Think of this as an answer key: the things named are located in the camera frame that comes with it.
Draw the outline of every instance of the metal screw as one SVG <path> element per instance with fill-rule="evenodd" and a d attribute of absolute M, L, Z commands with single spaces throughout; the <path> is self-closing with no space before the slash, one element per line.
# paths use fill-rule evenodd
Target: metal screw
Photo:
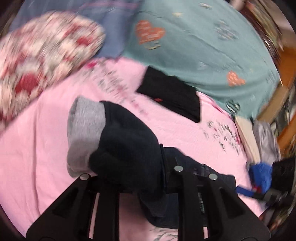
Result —
<path fill-rule="evenodd" d="M 89 179 L 89 175 L 87 173 L 84 173 L 80 176 L 80 179 L 83 180 L 83 181 L 86 181 Z"/>
<path fill-rule="evenodd" d="M 182 171 L 184 170 L 184 168 L 183 168 L 182 166 L 175 166 L 175 167 L 174 167 L 174 170 L 175 170 L 176 172 L 182 172 Z"/>
<path fill-rule="evenodd" d="M 214 173 L 211 173 L 211 174 L 209 175 L 209 178 L 210 178 L 211 180 L 213 180 L 213 181 L 216 181 L 216 180 L 218 179 L 218 176 L 217 176 L 216 174 L 214 174 Z"/>

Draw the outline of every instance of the teal fabric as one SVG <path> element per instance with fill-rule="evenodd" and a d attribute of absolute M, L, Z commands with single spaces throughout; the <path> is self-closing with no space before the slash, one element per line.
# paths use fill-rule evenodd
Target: teal fabric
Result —
<path fill-rule="evenodd" d="M 227 2 L 200 1 L 146 0 L 123 55 L 177 76 L 232 115 L 256 118 L 279 82 L 268 50 L 251 24 Z M 164 36 L 139 44 L 136 24 L 141 20 L 150 22 L 150 34 L 163 28 Z M 229 86 L 230 71 L 245 84 Z"/>

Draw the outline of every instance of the gray fabric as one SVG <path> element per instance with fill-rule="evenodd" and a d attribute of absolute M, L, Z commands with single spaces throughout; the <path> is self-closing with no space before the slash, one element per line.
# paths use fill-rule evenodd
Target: gray fabric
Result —
<path fill-rule="evenodd" d="M 254 121 L 253 133 L 258 145 L 261 162 L 270 166 L 276 161 L 280 161 L 281 154 L 276 138 L 266 122 Z"/>
<path fill-rule="evenodd" d="M 101 133 L 106 125 L 105 107 L 79 96 L 69 112 L 67 136 L 69 150 L 67 169 L 71 177 L 94 173 L 89 168 L 89 156 L 99 147 Z"/>

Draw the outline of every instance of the pink bed sheet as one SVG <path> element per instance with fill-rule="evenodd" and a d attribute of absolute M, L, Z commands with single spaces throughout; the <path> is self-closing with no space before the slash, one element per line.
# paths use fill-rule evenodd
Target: pink bed sheet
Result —
<path fill-rule="evenodd" d="M 132 60 L 94 59 L 58 86 L 46 90 L 0 137 L 0 203 L 23 234 L 74 181 L 67 172 L 67 119 L 74 99 L 121 104 L 147 124 L 164 146 L 179 148 L 216 171 L 250 187 L 247 161 L 230 116 L 198 93 L 201 122 L 196 124 L 146 96 L 134 93 L 146 67 Z M 243 201 L 256 215 L 255 200 Z M 120 240 L 176 240 L 177 230 L 161 229 L 144 217 L 133 195 L 120 198 Z"/>

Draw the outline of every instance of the floral pillow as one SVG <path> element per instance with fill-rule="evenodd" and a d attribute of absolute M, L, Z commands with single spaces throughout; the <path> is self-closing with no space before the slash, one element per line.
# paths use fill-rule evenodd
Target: floral pillow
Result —
<path fill-rule="evenodd" d="M 96 22 L 48 12 L 0 40 L 0 131 L 44 89 L 91 58 L 105 39 Z"/>

